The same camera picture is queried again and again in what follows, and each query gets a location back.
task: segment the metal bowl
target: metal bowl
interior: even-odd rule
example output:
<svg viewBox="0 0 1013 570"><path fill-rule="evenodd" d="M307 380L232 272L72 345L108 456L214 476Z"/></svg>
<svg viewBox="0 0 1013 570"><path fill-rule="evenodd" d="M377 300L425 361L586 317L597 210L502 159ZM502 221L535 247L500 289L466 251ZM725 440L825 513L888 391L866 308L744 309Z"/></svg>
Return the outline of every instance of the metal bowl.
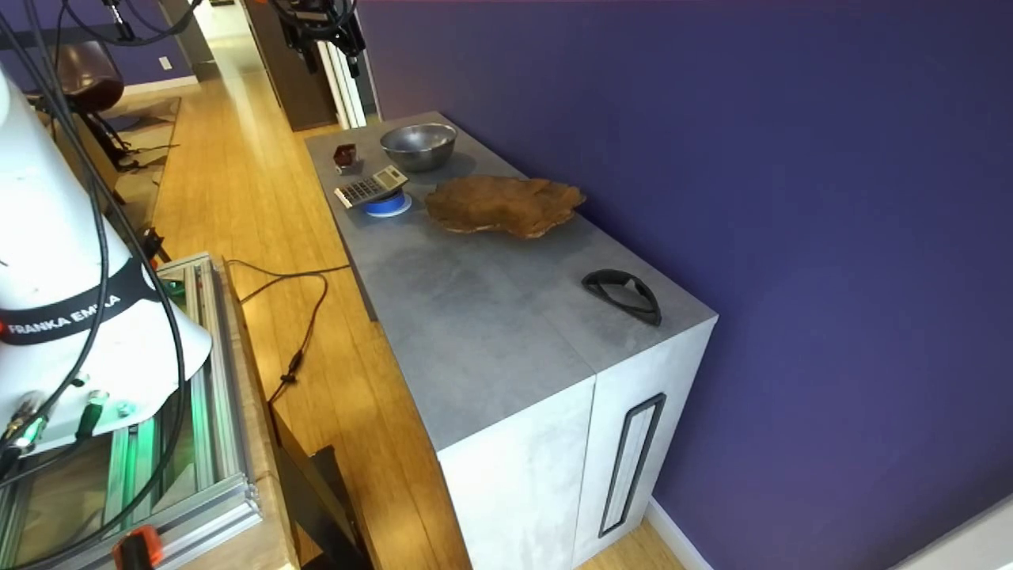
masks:
<svg viewBox="0 0 1013 570"><path fill-rule="evenodd" d="M401 170L438 170L452 156L457 131L450 122L406 122L380 137L380 146Z"/></svg>

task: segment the cabinet handle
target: cabinet handle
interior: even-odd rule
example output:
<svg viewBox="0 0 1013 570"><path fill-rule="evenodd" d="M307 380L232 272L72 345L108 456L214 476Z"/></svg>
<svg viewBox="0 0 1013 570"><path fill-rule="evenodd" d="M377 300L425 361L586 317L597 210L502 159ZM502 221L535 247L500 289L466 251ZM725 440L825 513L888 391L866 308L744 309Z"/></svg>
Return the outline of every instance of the cabinet handle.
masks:
<svg viewBox="0 0 1013 570"><path fill-rule="evenodd" d="M656 397L642 400L639 406L634 406L625 417L625 429L618 440L610 481L608 481L608 493L606 493L597 537L615 533L618 525L625 525L629 516L634 490L637 490L642 462L653 450L661 407L665 407L665 391L656 391Z"/></svg>
<svg viewBox="0 0 1013 570"><path fill-rule="evenodd" d="M649 322L649 325L661 322L661 308L656 291L629 272L597 269L582 277L582 289L603 298L606 303L629 314L639 322Z"/></svg>

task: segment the kitchen counter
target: kitchen counter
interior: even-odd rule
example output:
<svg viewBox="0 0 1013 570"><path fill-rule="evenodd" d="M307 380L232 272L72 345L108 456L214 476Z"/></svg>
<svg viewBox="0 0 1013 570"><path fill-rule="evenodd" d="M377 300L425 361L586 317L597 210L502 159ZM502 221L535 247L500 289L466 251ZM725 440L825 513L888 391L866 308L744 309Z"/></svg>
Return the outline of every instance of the kitchen counter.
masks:
<svg viewBox="0 0 1013 570"><path fill-rule="evenodd" d="M412 213L382 221L359 210L345 213L331 185L353 176L331 164L331 147L353 142L364 170L374 170L386 164L380 134L416 119L445 116L421 114L318 137L307 147L364 294L397 348L438 450L713 319L707 303L582 216L542 239L438 227L421 199L440 179L518 176L513 164L463 131L450 164L433 173L408 173ZM626 269L656 291L661 325L642 325L582 291L580 277L606 267Z"/></svg>

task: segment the cabinet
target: cabinet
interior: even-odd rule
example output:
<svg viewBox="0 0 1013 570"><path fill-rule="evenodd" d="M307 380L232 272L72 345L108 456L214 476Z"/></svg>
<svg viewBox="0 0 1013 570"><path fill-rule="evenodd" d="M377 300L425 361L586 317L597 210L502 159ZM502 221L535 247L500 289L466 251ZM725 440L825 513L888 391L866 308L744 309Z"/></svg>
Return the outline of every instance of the cabinet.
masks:
<svg viewBox="0 0 1013 570"><path fill-rule="evenodd" d="M380 137L425 114L307 142L362 291L380 319L477 570L576 565L642 519L715 314L590 219L515 239L450 235L418 205L440 179L518 170L460 134L457 156L412 173L399 219L345 213L336 146L362 170L386 164ZM625 269L645 281L645 325L580 277Z"/></svg>

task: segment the purple wall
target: purple wall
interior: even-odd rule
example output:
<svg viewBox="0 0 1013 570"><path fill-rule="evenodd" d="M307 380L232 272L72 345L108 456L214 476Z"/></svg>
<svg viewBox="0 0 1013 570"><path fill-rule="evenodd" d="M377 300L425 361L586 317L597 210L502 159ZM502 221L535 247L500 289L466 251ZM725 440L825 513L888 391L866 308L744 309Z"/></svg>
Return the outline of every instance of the purple wall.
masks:
<svg viewBox="0 0 1013 570"><path fill-rule="evenodd" d="M42 25L45 29L57 29L57 0L51 4L37 4L37 17L42 17ZM75 13L90 21L90 25L110 25L110 13L103 8L102 0L91 0L91 4L80 4L72 0ZM157 0L133 0L133 7L147 17L147 21L154 21L154 25L164 25L164 13L157 7ZM133 21L133 32L140 39L154 39L154 32L149 32L131 8L128 4L120 4L125 17ZM20 0L9 0L2 4L0 8L13 29L20 32L30 32L30 17L22 8ZM152 42L152 45L140 45L140 47L110 47L110 56L116 60L120 67L120 77L125 81L161 81L161 79L177 79L177 77L191 77L191 62L177 45L177 39L161 39L161 42ZM16 56L2 50L2 67L6 72L30 85L25 81L25 72L20 68Z"/></svg>
<svg viewBox="0 0 1013 570"><path fill-rule="evenodd" d="M715 565L886 565L1013 490L1013 4L362 4L427 107L723 314L658 499Z"/></svg>

